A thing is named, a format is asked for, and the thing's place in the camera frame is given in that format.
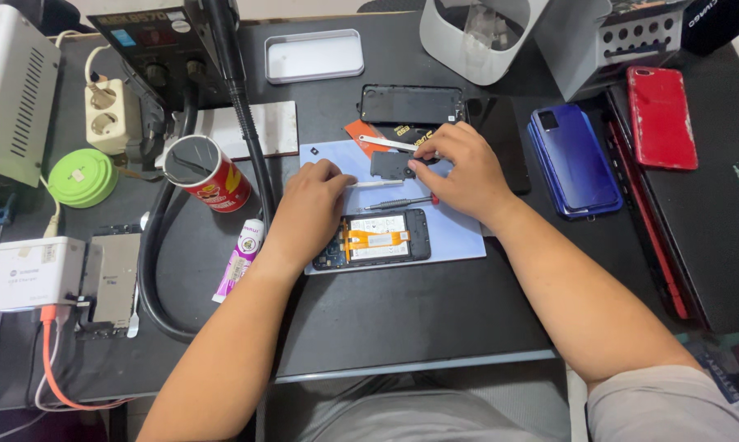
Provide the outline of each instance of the laptop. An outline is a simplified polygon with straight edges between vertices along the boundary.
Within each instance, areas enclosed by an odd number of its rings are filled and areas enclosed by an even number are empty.
[[[640,170],[692,316],[724,334],[739,331],[739,68],[716,78],[704,66],[684,72],[698,169]],[[626,85],[608,95],[630,134]]]

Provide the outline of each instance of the blue smartphone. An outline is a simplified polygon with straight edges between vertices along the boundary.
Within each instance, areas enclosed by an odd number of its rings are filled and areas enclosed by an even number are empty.
[[[615,177],[579,106],[533,112],[529,133],[558,212],[574,218],[622,206]]]

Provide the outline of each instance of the pringles can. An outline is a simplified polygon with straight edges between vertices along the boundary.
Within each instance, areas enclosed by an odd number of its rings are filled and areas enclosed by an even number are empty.
[[[252,194],[249,180],[205,135],[189,135],[169,147],[162,170],[176,186],[196,196],[217,212],[234,212]]]

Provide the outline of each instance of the metal tray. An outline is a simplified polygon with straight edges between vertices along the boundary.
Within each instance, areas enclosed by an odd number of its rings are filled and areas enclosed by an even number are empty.
[[[269,83],[351,77],[362,72],[362,38],[355,29],[266,39],[266,79]]]

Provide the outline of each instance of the screwdriver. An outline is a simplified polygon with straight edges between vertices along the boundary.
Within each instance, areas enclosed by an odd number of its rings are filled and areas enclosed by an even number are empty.
[[[427,203],[429,201],[432,201],[432,205],[438,205],[440,203],[440,200],[437,196],[434,196],[433,193],[430,193],[429,196],[425,196],[424,198],[414,198],[412,200],[404,199],[404,200],[393,200],[393,201],[386,201],[377,205],[371,205],[369,207],[357,207],[355,209],[356,212],[364,212],[364,210],[388,210],[390,208],[400,208],[400,207],[407,207],[409,205],[414,205],[418,203]]]

